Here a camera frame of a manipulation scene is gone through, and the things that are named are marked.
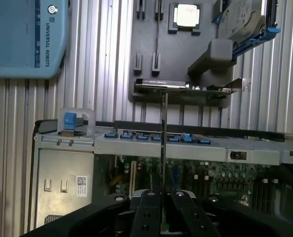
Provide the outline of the white expansion slot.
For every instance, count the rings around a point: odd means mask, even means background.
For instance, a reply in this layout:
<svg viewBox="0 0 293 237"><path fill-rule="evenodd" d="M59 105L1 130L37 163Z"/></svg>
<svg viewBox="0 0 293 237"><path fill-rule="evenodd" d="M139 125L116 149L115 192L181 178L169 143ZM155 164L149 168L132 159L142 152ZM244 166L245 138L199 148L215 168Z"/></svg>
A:
<svg viewBox="0 0 293 237"><path fill-rule="evenodd" d="M130 171L130 188L132 190L135 189L135 179L136 179L136 169L137 169L137 162L131 162L131 171Z"/></svg>

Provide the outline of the green motherboard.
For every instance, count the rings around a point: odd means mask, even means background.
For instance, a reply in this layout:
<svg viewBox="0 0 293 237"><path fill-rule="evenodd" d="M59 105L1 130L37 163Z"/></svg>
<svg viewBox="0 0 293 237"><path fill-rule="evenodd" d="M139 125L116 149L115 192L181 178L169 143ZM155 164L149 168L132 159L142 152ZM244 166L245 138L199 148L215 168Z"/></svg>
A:
<svg viewBox="0 0 293 237"><path fill-rule="evenodd" d="M132 161L137 162L134 190ZM109 162L106 183L109 191L129 196L136 190L159 189L160 168L159 158L117 155ZM279 179L273 166L169 158L166 169L175 189L189 190L197 198L219 194L257 211L274 212Z"/></svg>

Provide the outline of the white QR code sticker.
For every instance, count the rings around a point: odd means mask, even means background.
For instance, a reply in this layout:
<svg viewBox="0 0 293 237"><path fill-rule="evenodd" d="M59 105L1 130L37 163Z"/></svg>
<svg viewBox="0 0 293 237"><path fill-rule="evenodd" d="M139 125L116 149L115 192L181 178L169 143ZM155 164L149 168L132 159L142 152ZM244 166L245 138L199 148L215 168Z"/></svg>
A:
<svg viewBox="0 0 293 237"><path fill-rule="evenodd" d="M77 176L77 196L78 197L87 197L87 176Z"/></svg>

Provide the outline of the grey metal PC case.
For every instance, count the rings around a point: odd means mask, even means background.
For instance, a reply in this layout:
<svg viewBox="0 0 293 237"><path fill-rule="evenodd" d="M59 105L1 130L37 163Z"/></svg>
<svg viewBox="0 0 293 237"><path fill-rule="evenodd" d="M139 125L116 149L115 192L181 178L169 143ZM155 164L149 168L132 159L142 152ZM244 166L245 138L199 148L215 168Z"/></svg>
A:
<svg viewBox="0 0 293 237"><path fill-rule="evenodd" d="M38 121L33 140L27 233L108 195L118 194L109 191L106 183L111 159L121 155L161 160L161 141L151 140L152 136L161 137L161 130L161 125L155 123L98 122L95 134L87 136L87 121L79 120L75 131L59 133L57 121ZM118 138L105 138L105 133L117 133ZM193 142L182 142L182 133L190 134ZM121 139L122 134L131 134L133 138ZM149 139L137 140L137 135L146 135ZM179 142L169 142L168 138L179 138ZM198 144L198 140L210 140L211 144ZM269 215L293 223L293 134L168 125L166 161L169 158L273 166L279 185L274 212ZM77 176L88 177L87 197L77 196ZM136 190L127 196L139 197L144 190L162 196L161 172L158 178L161 181L159 189ZM196 203L205 199L197 198L189 190L175 189L166 173L166 228L160 232L160 237L188 237L171 217L176 210L170 194L177 191L187 192Z"/></svg>

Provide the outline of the black graphics card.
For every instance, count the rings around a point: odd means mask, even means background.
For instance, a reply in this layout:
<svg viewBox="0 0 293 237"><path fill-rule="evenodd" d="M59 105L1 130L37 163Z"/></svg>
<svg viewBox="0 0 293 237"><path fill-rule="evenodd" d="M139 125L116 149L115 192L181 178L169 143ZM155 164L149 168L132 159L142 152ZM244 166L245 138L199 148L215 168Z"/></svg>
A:
<svg viewBox="0 0 293 237"><path fill-rule="evenodd" d="M173 95L186 97L206 97L212 99L223 99L227 96L242 92L246 88L246 80L237 78L224 86L210 85L206 87L191 86L188 82L137 79L134 84L134 91L143 95Z"/></svg>

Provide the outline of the dark grey parts rack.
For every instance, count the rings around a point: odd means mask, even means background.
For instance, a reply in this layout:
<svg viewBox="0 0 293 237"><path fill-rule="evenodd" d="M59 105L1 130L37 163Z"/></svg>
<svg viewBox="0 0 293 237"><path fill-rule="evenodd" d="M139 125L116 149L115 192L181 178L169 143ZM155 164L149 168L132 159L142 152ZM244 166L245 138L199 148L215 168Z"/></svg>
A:
<svg viewBox="0 0 293 237"><path fill-rule="evenodd" d="M217 0L133 0L130 42L128 99L130 102L158 103L160 96L139 93L137 79L188 82L192 86L222 86L232 81L233 69L208 70L202 75L188 75L188 67L208 48L216 37L212 21ZM199 24L194 30L172 24L172 9L178 4L196 5Z"/></svg>

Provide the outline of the grey disk rest block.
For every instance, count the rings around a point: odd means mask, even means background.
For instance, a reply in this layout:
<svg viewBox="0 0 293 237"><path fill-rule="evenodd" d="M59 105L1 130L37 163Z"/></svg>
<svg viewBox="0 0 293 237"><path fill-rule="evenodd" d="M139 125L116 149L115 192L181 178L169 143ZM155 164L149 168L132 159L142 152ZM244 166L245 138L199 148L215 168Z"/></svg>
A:
<svg viewBox="0 0 293 237"><path fill-rule="evenodd" d="M233 56L233 42L230 39L213 39L206 51L189 67L190 77L200 76L207 71L226 71L234 66L237 60Z"/></svg>

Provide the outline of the hard disk with blue carrier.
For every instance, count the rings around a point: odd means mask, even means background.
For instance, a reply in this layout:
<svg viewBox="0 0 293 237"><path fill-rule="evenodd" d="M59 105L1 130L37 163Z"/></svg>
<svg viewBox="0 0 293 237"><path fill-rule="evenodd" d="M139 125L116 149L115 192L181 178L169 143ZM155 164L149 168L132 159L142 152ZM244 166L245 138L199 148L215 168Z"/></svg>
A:
<svg viewBox="0 0 293 237"><path fill-rule="evenodd" d="M217 38L233 43L233 58L273 40L281 29L276 22L278 0L217 0L212 21Z"/></svg>

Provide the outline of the silver CPU chip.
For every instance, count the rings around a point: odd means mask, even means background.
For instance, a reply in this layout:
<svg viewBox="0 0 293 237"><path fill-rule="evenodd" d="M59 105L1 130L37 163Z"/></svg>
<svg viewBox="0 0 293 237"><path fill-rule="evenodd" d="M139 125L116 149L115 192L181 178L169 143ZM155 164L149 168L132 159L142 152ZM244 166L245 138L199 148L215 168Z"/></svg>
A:
<svg viewBox="0 0 293 237"><path fill-rule="evenodd" d="M195 27L199 24L200 9L194 4L178 4L174 7L173 22L179 27Z"/></svg>

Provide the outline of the blue Universal Robots teach pendant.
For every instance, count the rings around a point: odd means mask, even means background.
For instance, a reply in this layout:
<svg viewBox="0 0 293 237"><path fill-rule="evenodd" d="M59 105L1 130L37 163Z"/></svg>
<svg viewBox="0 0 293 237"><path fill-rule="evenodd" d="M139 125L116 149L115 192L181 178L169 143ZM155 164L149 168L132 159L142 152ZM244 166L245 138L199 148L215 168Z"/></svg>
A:
<svg viewBox="0 0 293 237"><path fill-rule="evenodd" d="M51 79L60 71L70 0L0 0L0 78Z"/></svg>

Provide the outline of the blue latch in clear bracket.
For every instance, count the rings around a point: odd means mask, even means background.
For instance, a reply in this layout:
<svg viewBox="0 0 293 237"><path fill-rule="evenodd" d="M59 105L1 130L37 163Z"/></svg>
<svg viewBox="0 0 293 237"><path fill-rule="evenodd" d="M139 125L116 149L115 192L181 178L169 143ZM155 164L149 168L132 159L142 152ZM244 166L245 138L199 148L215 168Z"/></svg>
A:
<svg viewBox="0 0 293 237"><path fill-rule="evenodd" d="M91 109L62 108L57 119L57 132L75 131L77 127L77 114L87 117L87 136L95 134L96 114Z"/></svg>

